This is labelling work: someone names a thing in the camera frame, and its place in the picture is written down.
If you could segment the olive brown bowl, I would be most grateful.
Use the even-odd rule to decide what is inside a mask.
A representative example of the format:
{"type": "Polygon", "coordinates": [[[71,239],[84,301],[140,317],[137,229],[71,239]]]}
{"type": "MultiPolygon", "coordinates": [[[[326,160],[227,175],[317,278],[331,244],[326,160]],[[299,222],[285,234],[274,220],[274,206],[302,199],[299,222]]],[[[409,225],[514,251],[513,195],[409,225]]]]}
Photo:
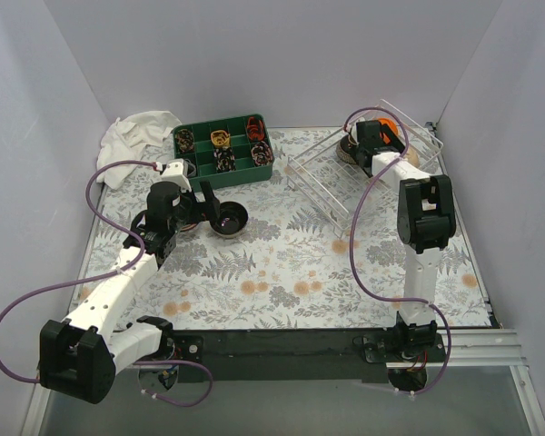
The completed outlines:
{"type": "Polygon", "coordinates": [[[210,226],[216,235],[224,239],[232,239],[240,235],[248,223],[246,208],[237,202],[220,203],[220,213],[210,226]]]}

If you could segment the beige bowl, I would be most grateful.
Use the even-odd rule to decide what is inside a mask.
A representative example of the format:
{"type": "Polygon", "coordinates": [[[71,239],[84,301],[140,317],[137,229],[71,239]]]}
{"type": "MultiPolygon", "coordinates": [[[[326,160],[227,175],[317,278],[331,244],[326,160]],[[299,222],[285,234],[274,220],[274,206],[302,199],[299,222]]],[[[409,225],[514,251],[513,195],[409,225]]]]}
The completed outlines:
{"type": "Polygon", "coordinates": [[[413,149],[410,149],[408,153],[405,154],[404,160],[416,168],[421,166],[419,155],[413,149]]]}

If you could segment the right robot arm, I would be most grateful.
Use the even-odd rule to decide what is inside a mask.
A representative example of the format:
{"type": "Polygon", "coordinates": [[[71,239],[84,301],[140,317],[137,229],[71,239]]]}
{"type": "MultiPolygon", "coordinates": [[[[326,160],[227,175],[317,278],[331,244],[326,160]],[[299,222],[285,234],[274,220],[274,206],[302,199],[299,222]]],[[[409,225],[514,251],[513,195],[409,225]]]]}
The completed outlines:
{"type": "Polygon", "coordinates": [[[358,122],[349,155],[375,183],[398,195],[397,232],[405,249],[405,282],[395,325],[378,341],[385,352],[413,361],[436,345],[435,299],[443,251],[456,232],[451,179],[405,159],[410,151],[387,124],[358,122]]]}

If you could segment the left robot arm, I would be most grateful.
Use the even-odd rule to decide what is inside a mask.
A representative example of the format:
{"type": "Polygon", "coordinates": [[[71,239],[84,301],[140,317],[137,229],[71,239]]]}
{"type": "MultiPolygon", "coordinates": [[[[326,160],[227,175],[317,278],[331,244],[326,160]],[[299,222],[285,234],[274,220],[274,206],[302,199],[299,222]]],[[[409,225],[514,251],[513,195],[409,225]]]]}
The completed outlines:
{"type": "Polygon", "coordinates": [[[143,316],[120,332],[115,326],[175,249],[180,231],[191,224],[217,221],[220,202],[210,183],[200,186],[202,200],[174,182],[151,186],[147,207],[127,228],[109,277],[62,321],[49,321],[40,331],[43,387],[96,404],[122,370],[138,362],[166,364],[173,357],[173,326],[167,320],[143,316]]]}

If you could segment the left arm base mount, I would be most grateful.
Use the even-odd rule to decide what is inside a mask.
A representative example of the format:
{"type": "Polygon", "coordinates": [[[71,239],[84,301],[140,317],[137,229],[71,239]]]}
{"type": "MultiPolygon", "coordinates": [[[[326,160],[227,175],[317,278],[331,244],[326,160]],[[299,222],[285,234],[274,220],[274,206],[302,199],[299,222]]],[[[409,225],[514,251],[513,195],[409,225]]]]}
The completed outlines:
{"type": "MultiPolygon", "coordinates": [[[[143,357],[146,362],[167,360],[183,360],[188,362],[202,361],[203,338],[198,335],[174,335],[168,338],[165,347],[151,355],[143,357]]],[[[144,365],[138,366],[138,381],[146,390],[168,392],[178,382],[180,372],[186,366],[175,365],[144,365]]]]}

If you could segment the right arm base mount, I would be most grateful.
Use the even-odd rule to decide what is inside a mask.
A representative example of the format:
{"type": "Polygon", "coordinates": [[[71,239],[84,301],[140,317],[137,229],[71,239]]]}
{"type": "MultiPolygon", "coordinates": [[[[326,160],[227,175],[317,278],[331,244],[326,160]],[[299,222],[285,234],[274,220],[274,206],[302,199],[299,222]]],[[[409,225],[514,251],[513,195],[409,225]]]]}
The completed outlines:
{"type": "Polygon", "coordinates": [[[353,349],[370,364],[386,367],[388,383],[396,392],[413,395],[427,387],[427,365],[444,363],[447,350],[440,334],[433,345],[403,348],[389,330],[366,332],[352,339],[353,349]]]}

